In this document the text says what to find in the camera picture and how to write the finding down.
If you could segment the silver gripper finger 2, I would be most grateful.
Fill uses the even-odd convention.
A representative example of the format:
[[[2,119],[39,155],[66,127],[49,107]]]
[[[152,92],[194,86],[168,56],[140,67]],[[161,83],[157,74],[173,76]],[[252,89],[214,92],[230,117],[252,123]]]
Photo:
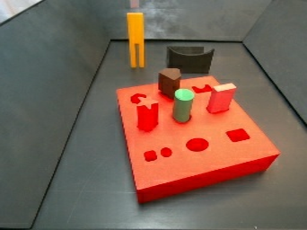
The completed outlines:
[[[129,0],[129,6],[130,6],[130,8],[137,8],[138,7],[138,0]]]

